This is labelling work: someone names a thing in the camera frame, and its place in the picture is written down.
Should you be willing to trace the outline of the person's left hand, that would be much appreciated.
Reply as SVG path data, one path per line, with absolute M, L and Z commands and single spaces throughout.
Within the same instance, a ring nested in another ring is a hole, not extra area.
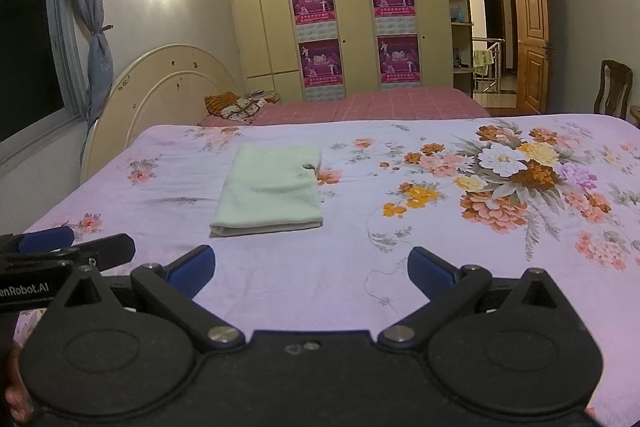
M 8 371 L 9 384 L 4 392 L 4 399 L 9 407 L 10 414 L 15 425 L 26 425 L 32 417 L 34 407 L 28 391 L 21 377 L 18 360 L 20 359 L 21 346 L 14 343 L 12 351 L 9 354 Z

